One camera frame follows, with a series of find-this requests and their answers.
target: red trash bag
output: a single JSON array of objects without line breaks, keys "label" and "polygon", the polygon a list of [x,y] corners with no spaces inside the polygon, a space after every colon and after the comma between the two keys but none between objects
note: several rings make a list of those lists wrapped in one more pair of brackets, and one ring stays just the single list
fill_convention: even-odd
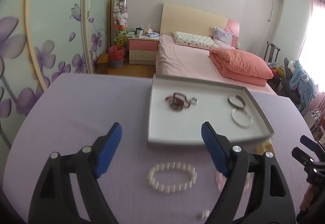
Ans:
[{"label": "red trash bag", "polygon": [[108,49],[109,57],[114,61],[120,61],[124,59],[125,48],[123,46],[113,46]]}]

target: trash can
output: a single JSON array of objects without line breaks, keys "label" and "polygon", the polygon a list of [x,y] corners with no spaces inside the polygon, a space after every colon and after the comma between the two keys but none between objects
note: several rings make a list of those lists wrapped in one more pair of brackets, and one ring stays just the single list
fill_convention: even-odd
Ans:
[{"label": "trash can", "polygon": [[108,49],[110,64],[113,67],[121,67],[125,55],[125,48],[123,46],[113,46]]}]

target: white tray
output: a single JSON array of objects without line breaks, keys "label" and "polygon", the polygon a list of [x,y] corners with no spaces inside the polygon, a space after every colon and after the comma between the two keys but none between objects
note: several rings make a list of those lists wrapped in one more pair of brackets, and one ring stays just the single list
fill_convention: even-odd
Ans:
[{"label": "white tray", "polygon": [[[187,99],[198,99],[197,105],[189,109],[174,111],[165,101],[174,92],[184,93]],[[253,124],[241,128],[234,123],[228,102],[229,95],[240,95],[246,102],[245,110],[251,115]],[[271,124],[247,90],[242,86],[183,78],[155,75],[152,81],[148,141],[175,145],[202,145],[201,126],[209,121],[217,134],[226,136],[230,142],[252,142],[258,144],[273,133]]]}]

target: silver bangle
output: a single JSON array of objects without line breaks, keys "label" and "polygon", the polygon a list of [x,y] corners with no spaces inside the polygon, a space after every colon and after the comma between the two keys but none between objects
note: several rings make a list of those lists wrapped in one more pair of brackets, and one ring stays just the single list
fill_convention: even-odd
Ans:
[{"label": "silver bangle", "polygon": [[245,100],[244,100],[241,96],[239,96],[239,95],[236,95],[236,98],[238,98],[238,99],[243,103],[243,105],[238,105],[238,104],[232,102],[232,100],[231,100],[231,96],[228,97],[228,102],[229,102],[231,105],[233,105],[235,108],[238,108],[238,109],[244,109],[244,108],[246,107],[246,102],[245,102]]},{"label": "silver bangle", "polygon": [[[243,112],[243,113],[246,115],[246,117],[248,117],[248,119],[250,120],[251,124],[249,124],[249,125],[243,125],[243,124],[240,124],[239,122],[237,122],[237,121],[235,120],[235,118],[234,118],[234,113],[235,113],[236,111],[241,111],[241,112]],[[238,126],[240,126],[240,127],[242,127],[242,128],[247,129],[247,128],[249,128],[249,127],[253,124],[253,120],[252,120],[252,118],[251,118],[251,115],[248,114],[244,109],[234,108],[234,109],[231,111],[231,116],[232,116],[232,120],[233,120],[233,121],[234,121]]]},{"label": "silver bangle", "polygon": [[[187,182],[178,183],[174,185],[162,184],[155,180],[154,178],[155,172],[167,171],[167,170],[187,172],[190,175],[190,179]],[[154,190],[157,190],[158,192],[161,193],[169,194],[169,193],[185,191],[188,188],[192,188],[192,186],[196,182],[196,177],[197,177],[197,173],[195,171],[195,168],[189,164],[180,163],[180,162],[165,162],[161,164],[156,164],[154,167],[152,167],[149,170],[147,180],[148,180],[148,184],[152,186]]]}]

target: lavender tablecloth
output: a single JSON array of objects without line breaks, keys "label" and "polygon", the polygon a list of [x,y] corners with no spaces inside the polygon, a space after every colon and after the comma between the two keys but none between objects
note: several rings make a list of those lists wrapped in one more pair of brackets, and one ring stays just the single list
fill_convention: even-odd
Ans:
[{"label": "lavender tablecloth", "polygon": [[[197,217],[212,210],[220,191],[215,167],[204,147],[173,148],[147,145],[151,79],[102,75],[62,74],[43,94],[27,116],[10,151],[3,190],[23,217],[28,219],[30,200],[39,174],[50,153],[79,151],[105,135],[114,122],[123,137],[106,174],[99,179],[102,192],[121,224],[203,223]],[[272,142],[295,204],[296,213],[308,186],[303,167],[291,157],[301,135],[311,137],[302,116],[285,97],[252,92],[275,134]],[[198,173],[192,189],[178,194],[159,194],[146,183],[147,173],[158,162],[180,161]],[[161,179],[171,175],[159,175]],[[184,175],[173,175],[179,181]],[[89,219],[71,174],[80,216]],[[246,191],[237,212],[242,216]]]}]

